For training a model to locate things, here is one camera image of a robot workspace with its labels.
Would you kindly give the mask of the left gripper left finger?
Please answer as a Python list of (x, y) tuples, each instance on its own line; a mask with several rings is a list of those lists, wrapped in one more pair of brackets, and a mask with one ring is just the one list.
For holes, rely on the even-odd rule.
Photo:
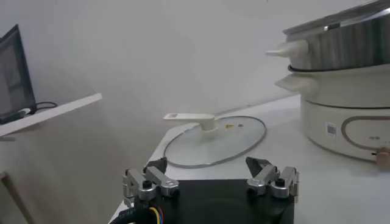
[(142, 172), (136, 169), (125, 170), (122, 176), (123, 202), (127, 207), (136, 205), (136, 202), (149, 203), (158, 195), (168, 198), (178, 198), (180, 184), (177, 180), (165, 175), (168, 160), (162, 157), (150, 161)]

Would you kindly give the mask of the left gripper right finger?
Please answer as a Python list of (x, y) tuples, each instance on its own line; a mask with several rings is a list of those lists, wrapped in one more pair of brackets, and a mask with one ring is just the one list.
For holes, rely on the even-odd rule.
[(284, 200), (292, 198), (298, 202), (299, 172), (295, 167), (286, 166), (282, 171), (266, 159), (246, 158), (247, 167), (252, 175), (246, 181), (247, 197), (255, 201), (270, 194), (272, 197)]

